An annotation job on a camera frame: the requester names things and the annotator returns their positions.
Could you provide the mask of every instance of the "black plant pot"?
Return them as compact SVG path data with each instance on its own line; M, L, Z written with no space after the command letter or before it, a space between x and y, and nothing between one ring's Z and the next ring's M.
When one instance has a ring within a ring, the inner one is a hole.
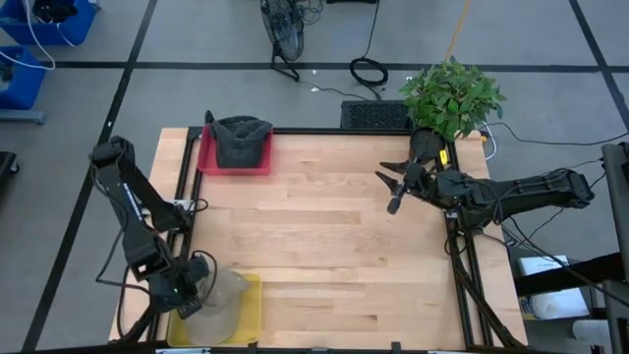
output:
M409 143L409 159L419 159L421 164L428 163L439 157L445 148L445 138L432 128L420 127L411 121L411 139Z

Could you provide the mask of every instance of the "black stand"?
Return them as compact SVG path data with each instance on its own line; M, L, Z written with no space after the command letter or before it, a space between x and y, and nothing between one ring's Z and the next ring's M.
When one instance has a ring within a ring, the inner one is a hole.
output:
M280 59L282 59L282 61L284 62L284 64L286 64L286 66L288 67L288 69L290 69L291 72L293 72L293 74L287 73L286 71L279 69L275 66L275 57L280 57ZM287 77L295 80L295 82L299 81L299 74L295 71L295 69L293 68L293 66L288 62L288 60L286 60L286 57L284 57L284 53L282 52L282 49L279 47L279 45L277 44L277 42L273 43L273 56L271 57L271 69L275 70L276 72L282 74L282 75L286 75Z

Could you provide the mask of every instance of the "gray floor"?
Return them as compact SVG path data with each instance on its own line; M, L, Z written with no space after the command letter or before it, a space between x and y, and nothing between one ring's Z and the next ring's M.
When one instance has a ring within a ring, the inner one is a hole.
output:
M54 48L62 61L126 61L148 0L100 0L84 45ZM629 65L625 45L629 5L623 0L579 1L609 65ZM435 63L442 59L462 9L462 0L382 0L370 57L385 63ZM326 6L319 23L308 27L300 62L345 63L365 51L373 6ZM6 35L3 44L13 43ZM263 31L258 0L157 0L140 53L144 62L265 62L270 44ZM454 54L461 62L505 65L596 65L567 0L476 0ZM372 97L349 72L302 71L303 80L322 87ZM626 131L602 74L488 73L509 97L504 122L523 138L596 141ZM44 126L0 123L0 150L20 156L22 172L0 207L0 352L22 348L79 190L87 154L105 122L122 70L59 69L48 73L35 107ZM390 72L384 98L413 72ZM629 74L615 74L629 94ZM270 70L138 70L129 83L114 134L136 146L141 169L149 171L163 127L199 125L211 109L216 117L251 114L280 127L338 127L338 94L312 91ZM499 145L488 162L494 179L538 174L600 156L598 147L523 145L501 127ZM589 180L601 176L597 164L579 168ZM593 204L567 210L539 232L547 251L586 260L617 250L604 180ZM553 208L518 215L531 232ZM91 196L37 348L104 343L117 291L97 285L100 268L117 222L111 206ZM120 277L118 255L109 278ZM567 339L558 324L528 324L532 344L578 352L583 344Z

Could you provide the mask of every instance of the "yellow cable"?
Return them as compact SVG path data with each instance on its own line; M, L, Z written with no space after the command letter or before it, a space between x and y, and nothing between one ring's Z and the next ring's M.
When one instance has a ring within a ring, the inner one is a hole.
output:
M456 31L452 34L452 40L450 41L450 46L448 47L448 51L445 54L444 61L448 61L450 56L452 56L452 50L454 49L454 44L456 43L456 38L459 36L459 32L463 27L463 21L465 17L468 16L468 9L470 8L470 0L465 0L465 5L463 5L463 13L461 14L461 18L459 19L459 24L456 26Z

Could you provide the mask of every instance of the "red tray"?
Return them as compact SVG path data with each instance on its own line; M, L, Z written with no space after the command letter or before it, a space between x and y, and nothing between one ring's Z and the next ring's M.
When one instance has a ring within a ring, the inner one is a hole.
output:
M262 161L257 168L220 168L216 162L216 141L209 132L209 126L203 127L200 138L199 171L210 176L265 176L271 172L271 142L273 130L266 136L263 145Z

